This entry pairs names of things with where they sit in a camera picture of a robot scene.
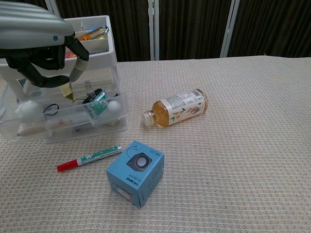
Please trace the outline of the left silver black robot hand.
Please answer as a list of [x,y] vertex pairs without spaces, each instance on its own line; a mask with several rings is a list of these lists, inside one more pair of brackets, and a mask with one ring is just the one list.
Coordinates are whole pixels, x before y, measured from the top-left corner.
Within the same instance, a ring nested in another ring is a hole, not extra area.
[[[45,77],[36,67],[65,67],[69,49],[76,63],[69,76]],[[54,88],[77,81],[85,71],[89,52],[78,40],[73,26],[48,10],[23,2],[0,2],[0,57],[37,87]]]

